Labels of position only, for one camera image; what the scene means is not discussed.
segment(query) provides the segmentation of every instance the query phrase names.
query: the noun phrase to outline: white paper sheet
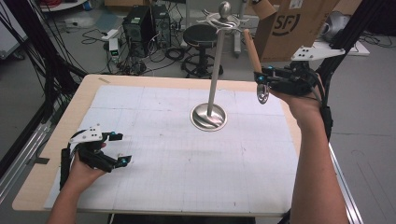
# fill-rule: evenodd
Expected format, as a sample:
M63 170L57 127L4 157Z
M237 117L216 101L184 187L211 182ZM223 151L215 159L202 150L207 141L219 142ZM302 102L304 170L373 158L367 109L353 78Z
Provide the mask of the white paper sheet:
M290 208L297 157L280 102L255 92L217 91L224 128L203 132L190 112L209 91L103 86L79 129L123 133L105 154L133 163L98 179L78 208L107 211L281 214ZM45 204L51 208L59 176Z

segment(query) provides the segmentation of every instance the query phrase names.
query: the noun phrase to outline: metal ball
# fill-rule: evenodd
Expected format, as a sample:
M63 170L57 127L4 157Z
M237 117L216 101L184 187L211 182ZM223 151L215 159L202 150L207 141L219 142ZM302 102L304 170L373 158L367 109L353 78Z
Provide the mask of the metal ball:
M220 17L224 20L231 15L231 4L227 1L221 2L219 6Z

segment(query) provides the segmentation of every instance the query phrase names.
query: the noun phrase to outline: round metal base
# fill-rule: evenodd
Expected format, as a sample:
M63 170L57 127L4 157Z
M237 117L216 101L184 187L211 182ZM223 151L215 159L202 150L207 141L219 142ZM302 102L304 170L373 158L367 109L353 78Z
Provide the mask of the round metal base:
M227 114L219 105L213 105L212 114L207 115L208 103L196 106L190 114L192 124L206 132L220 130L227 123Z

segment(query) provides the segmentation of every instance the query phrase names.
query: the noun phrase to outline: black cable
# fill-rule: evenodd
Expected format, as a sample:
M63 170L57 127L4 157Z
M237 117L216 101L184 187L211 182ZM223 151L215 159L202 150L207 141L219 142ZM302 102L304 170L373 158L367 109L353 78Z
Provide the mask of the black cable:
M84 34L82 34L82 36L84 36L85 39L81 40L81 44L90 45L90 44L96 43L97 41L106 42L106 41L104 41L104 40L102 40L102 39L98 39L98 38L95 38L95 37L87 36L87 35L86 35L86 34L89 34L89 33L94 32L94 31L97 31L97 32L99 32L99 33L102 34L102 35L107 35L107 33L101 32L101 31L98 30L98 29L93 29L93 30L87 31L87 32L85 32Z
M62 47L62 48L60 48L61 51L63 52L63 49L64 49L64 51L66 52L67 58L69 59L69 63L73 64L73 62L72 62L72 60L71 60L71 59L73 59L73 61L82 69L82 71L84 71L84 73L88 74L88 72L82 67L82 65L73 57L73 55L72 55L72 54L69 52L69 50L67 49L67 47L66 47L66 45L65 45L65 43L64 43L64 40L63 40L63 38L62 38L62 36L61 36L61 33L60 33L60 31L59 31L59 29L58 29L58 27L57 27L57 25L56 25L56 21L53 19L53 17L52 17L52 20L53 20L54 25L55 25L55 28L56 28L56 30L57 30L57 32L58 32L57 35L56 35L56 34L52 31L52 29L50 28L50 24L47 22L46 18L43 17L41 8L40 8L40 10L38 10L36 7L33 6L33 3L32 3L31 1L30 1L30 3L31 3L32 8L35 10L35 13L36 13L37 15L40 16L40 18L41 18L42 21L45 21L45 22L46 22L47 26L49 27L49 30L51 31L51 33L52 33L52 35L54 36L55 40L57 41L58 45L59 45L60 47Z
M174 56L171 55L171 53L176 53L177 56L174 57ZM184 49L168 49L165 52L165 57L176 62L176 61L183 60L185 54L186 54L186 50L184 50Z
M178 10L177 4L176 4L176 10L177 10L178 14L180 15L180 21L178 22L178 27L177 27L178 30L180 30L180 28L181 28L181 22L183 21L183 15L181 15L180 11Z
M35 69L35 72L37 74L37 77L38 77L39 74L43 73L43 71L41 70L41 68L38 65L33 63L35 61L34 55L31 54L31 51L28 49L26 43L22 40L22 38L18 34L18 32L13 27L9 27L9 24L7 24L7 22L4 21L4 17L3 17L1 12L0 12L0 22L2 22L4 24L4 26L9 30L9 32L16 38L16 40L20 43L20 45L25 49L25 53L29 57L29 59L31 60L31 62L33 64L33 67ZM39 84L41 86L41 89L44 90L44 85L41 82L41 79L39 77L38 77L38 81L39 81Z
M162 61L166 58L166 55L163 55L163 57L162 57L160 60L154 61L154 60L151 58L151 55L152 55L152 54L149 54L148 57L149 57L149 59L150 59L153 63L160 63L160 62L162 62Z
M381 40L378 39L378 37L380 37L380 36L385 36L385 37L387 37L387 38L388 38L388 41L389 41L389 44L381 44L381 43L380 43ZM396 48L396 45L393 45L393 42L392 42L392 40L390 39L390 36L389 36L389 35L375 35L375 34L372 34L372 33L364 32L364 33L361 35L360 41L366 42L366 43L371 44L371 45L377 45L377 46L379 46L379 47L381 47L381 48L385 48L385 49Z
M4 8L2 2L0 2L0 6L1 6L1 8L3 9L4 13L6 14L8 24L12 25L12 24L11 24L11 20L9 19L9 16L8 16L8 14L7 14L7 12L6 12L6 9Z
M347 23L344 31L332 45L333 49L344 49L346 53L344 55L325 59L317 69L317 73L320 74L320 78L325 89L325 99L323 99L325 105L328 101L332 75L339 64L347 56L349 51L353 48L356 41L359 40L364 29L373 20L375 14L378 13L384 3L385 0L362 0L359 7Z
M168 66L170 66L170 65L174 64L175 62L176 62L176 61L172 61L172 62L171 62L171 63L169 63L168 65L165 65L165 66L162 66L162 67L159 67L159 68L149 69L148 71L146 71L146 72L144 72L144 73L142 73L142 74L140 74L140 75L144 75L144 74L146 74L147 72L151 72L151 71L155 71L155 70L159 70L159 69L162 69L162 68L168 67Z
M46 95L45 119L48 119L52 115L53 103L58 96L65 93L65 98L68 99L69 97L66 94L75 90L77 87L76 82L72 76L70 76L69 72L67 72L67 68L64 67L56 48L46 35L47 33L44 27L37 17L37 14L40 16L41 14L34 12L36 8L33 6L32 2L13 2L5 0L5 3L11 13L14 14L15 19L21 25L23 31L29 36L29 40L34 46L33 49L30 49L26 41L19 37L19 35L14 35L17 39L21 40L21 45L29 56L36 74L46 79L46 84L44 86L41 83L41 78L39 78L39 81ZM59 45L62 45L62 40L58 39L57 41Z

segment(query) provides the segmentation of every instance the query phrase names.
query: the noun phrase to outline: computer equipment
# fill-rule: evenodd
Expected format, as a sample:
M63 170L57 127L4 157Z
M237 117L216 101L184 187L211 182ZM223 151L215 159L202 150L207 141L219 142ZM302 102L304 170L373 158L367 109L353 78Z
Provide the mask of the computer equipment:
M155 24L155 34L157 35L157 46L161 48L171 47L171 28L168 9L165 5L154 5L151 7L152 18Z
M136 57L149 55L149 41L155 36L149 6L133 6L122 23L129 51Z
M120 52L119 52L119 40L117 38L108 39L108 51L110 52L111 60L114 63L118 63Z

